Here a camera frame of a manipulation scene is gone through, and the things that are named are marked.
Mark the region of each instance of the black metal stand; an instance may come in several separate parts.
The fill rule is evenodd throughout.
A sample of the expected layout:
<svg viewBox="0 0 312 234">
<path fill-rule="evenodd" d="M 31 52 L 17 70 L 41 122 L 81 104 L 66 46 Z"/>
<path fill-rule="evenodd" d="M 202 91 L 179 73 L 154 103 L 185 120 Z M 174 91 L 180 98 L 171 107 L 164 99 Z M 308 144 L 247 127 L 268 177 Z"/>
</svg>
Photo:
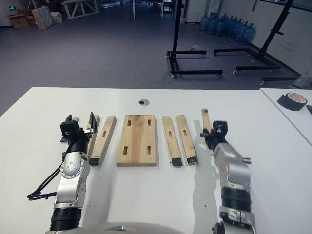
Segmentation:
<svg viewBox="0 0 312 234">
<path fill-rule="evenodd" d="M 260 85 L 264 85 L 269 81 L 289 81 L 289 80 L 296 80 L 298 77 L 264 77 Z"/>
<path fill-rule="evenodd" d="M 176 50 L 177 48 L 177 39 L 179 36 L 179 28 L 180 28 L 180 18 L 181 18 L 181 10 L 184 6 L 182 5 L 182 0 L 177 1 L 177 12 L 176 12 L 176 20 L 175 20 L 175 37 L 174 37 L 174 46 L 172 51 L 167 51 L 166 59 L 169 59 L 171 66 L 172 79 L 175 78 L 176 74 L 216 74 L 216 78 L 222 75 L 222 70 L 180 70 L 179 64 L 176 60 L 176 55 L 178 54 L 199 54 L 202 57 L 207 53 L 206 50 L 197 50 L 197 51 L 184 51 L 184 50 Z"/>
<path fill-rule="evenodd" d="M 214 56 L 217 53 L 221 53 L 221 52 L 235 52 L 235 51 L 245 51 L 247 52 L 249 55 L 253 56 L 255 59 L 263 62 L 264 64 L 266 64 L 266 66 L 238 66 L 236 67 L 236 70 L 233 71 L 233 75 L 236 75 L 238 71 L 244 71 L 244 70 L 273 70 L 273 69 L 280 69 L 280 66 L 277 66 L 275 63 L 267 60 L 266 58 L 264 58 L 267 50 L 268 50 L 268 46 L 270 45 L 272 39 L 274 38 L 275 34 L 279 34 L 279 35 L 284 35 L 283 33 L 281 33 L 279 30 L 281 29 L 287 15 L 289 14 L 289 9 L 292 6 L 294 0 L 288 0 L 288 2 L 286 3 L 282 13 L 280 14 L 277 22 L 275 23 L 275 26 L 273 29 L 271 29 L 271 33 L 268 36 L 267 40 L 265 41 L 263 47 L 259 50 L 259 52 L 255 52 L 251 49 L 248 48 L 238 48 L 238 49 L 220 49 L 220 50 L 214 50 Z"/>
</svg>

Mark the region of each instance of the black rubber end cap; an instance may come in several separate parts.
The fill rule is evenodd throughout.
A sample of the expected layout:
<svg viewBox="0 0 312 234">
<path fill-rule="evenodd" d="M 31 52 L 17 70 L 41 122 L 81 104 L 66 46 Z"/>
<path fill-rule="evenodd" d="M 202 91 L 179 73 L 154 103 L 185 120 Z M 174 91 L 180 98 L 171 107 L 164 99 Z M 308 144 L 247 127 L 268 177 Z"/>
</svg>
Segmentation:
<svg viewBox="0 0 312 234">
<path fill-rule="evenodd" d="M 189 157 L 189 158 L 187 159 L 187 163 L 188 163 L 188 164 L 196 164 L 196 163 L 198 163 L 197 157 L 196 157 L 196 156 L 195 156 L 195 157 Z"/>
<path fill-rule="evenodd" d="M 99 158 L 91 158 L 89 164 L 91 166 L 99 165 Z"/>
<path fill-rule="evenodd" d="M 179 158 L 179 157 L 173 157 L 172 159 L 171 159 L 171 161 L 172 161 L 172 165 L 173 166 L 182 166 L 183 164 L 182 164 L 182 160 L 181 160 L 181 158 Z"/>
</svg>

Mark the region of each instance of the gray carpet floor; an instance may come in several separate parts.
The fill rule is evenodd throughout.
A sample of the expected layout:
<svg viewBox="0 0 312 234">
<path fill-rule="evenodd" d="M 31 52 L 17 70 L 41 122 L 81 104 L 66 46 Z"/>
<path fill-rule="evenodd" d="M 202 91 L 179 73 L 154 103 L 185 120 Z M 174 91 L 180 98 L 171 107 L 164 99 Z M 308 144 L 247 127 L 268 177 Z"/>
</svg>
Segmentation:
<svg viewBox="0 0 312 234">
<path fill-rule="evenodd" d="M 100 14 L 67 19 L 40 31 L 36 25 L 0 29 L 0 115 L 31 87 L 86 87 L 137 89 L 259 89 L 264 76 L 293 75 L 286 68 L 243 71 L 251 65 L 243 52 L 220 54 L 213 50 L 241 47 L 229 37 L 199 32 L 198 24 L 180 27 L 178 49 L 199 45 L 205 58 L 181 55 L 184 70 L 223 70 L 214 75 L 171 78 L 167 50 L 172 50 L 174 14 L 160 18 L 159 9 L 140 5 L 136 19 L 132 5 L 105 9 Z M 291 82 L 269 82 L 265 87 L 286 88 Z"/>
</svg>

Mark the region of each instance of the roll of tape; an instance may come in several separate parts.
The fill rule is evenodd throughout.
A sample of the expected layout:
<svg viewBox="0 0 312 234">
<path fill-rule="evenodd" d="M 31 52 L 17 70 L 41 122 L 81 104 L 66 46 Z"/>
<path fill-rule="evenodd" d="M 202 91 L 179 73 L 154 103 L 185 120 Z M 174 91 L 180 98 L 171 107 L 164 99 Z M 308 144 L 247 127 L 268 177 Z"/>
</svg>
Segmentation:
<svg viewBox="0 0 312 234">
<path fill-rule="evenodd" d="M 285 95 L 282 95 L 277 102 L 291 111 L 300 111 L 302 107 L 307 104 L 307 100 L 296 93 L 286 93 Z"/>
</svg>

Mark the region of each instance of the cardboard box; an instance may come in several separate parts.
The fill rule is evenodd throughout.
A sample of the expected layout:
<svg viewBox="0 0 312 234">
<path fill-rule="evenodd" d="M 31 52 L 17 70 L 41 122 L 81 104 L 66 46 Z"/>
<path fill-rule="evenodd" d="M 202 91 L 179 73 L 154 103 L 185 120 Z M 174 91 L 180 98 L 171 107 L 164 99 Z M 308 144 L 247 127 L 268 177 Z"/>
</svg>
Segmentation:
<svg viewBox="0 0 312 234">
<path fill-rule="evenodd" d="M 54 23 L 63 23 L 63 16 L 60 12 L 51 12 Z"/>
<path fill-rule="evenodd" d="M 36 20 L 36 24 L 40 30 L 47 30 L 54 24 L 53 17 L 51 16 L 49 7 L 43 6 L 31 11 Z"/>
<path fill-rule="evenodd" d="M 24 14 L 8 16 L 14 29 L 29 28 L 27 17 Z"/>
</svg>

